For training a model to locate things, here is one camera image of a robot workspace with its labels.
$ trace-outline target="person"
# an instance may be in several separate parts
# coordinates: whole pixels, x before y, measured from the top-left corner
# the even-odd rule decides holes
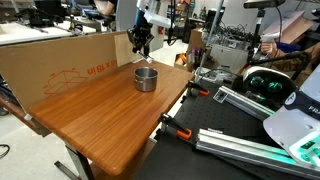
[[[285,55],[283,51],[277,48],[277,44],[274,41],[271,43],[262,43],[261,52],[268,54],[269,58],[281,57]],[[312,56],[311,62],[308,64],[306,69],[299,74],[299,76],[295,80],[295,83],[297,86],[301,86],[303,82],[310,76],[312,71],[319,65],[320,43],[317,43],[316,45],[306,49],[305,52],[308,52],[311,54]],[[274,61],[272,65],[275,66],[280,71],[289,72],[289,71],[297,70],[300,63],[301,61],[297,58],[297,59],[291,59],[291,60]]]
[[[109,16],[117,9],[118,0],[94,0],[94,3],[101,14]]]

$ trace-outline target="workbench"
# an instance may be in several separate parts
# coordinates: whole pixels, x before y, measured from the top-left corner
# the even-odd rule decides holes
[[[0,34],[0,46],[72,36],[72,33],[67,31],[70,27],[70,22],[68,21],[59,23],[56,27],[41,28],[48,33],[40,32],[39,30],[32,29],[16,22],[0,24],[0,27],[4,31],[4,34]],[[83,32],[94,33],[96,30],[84,26]]]
[[[252,142],[278,147],[265,133],[262,121],[241,111],[237,107],[213,100],[220,85],[202,81],[210,91],[209,96],[188,96],[175,115],[175,119],[193,131],[196,136],[199,128],[214,129],[223,134]],[[275,171],[266,167],[237,161],[196,150],[190,142],[177,138],[176,131],[168,127],[135,177],[147,179],[303,179],[298,176]]]
[[[152,92],[134,87],[134,71],[143,66],[158,71]],[[80,159],[80,165],[74,162],[82,179],[94,178],[84,157],[108,174],[119,175],[145,145],[160,114],[170,110],[193,78],[187,71],[157,62],[130,63],[50,96],[32,106],[29,113],[64,140],[78,162]]]

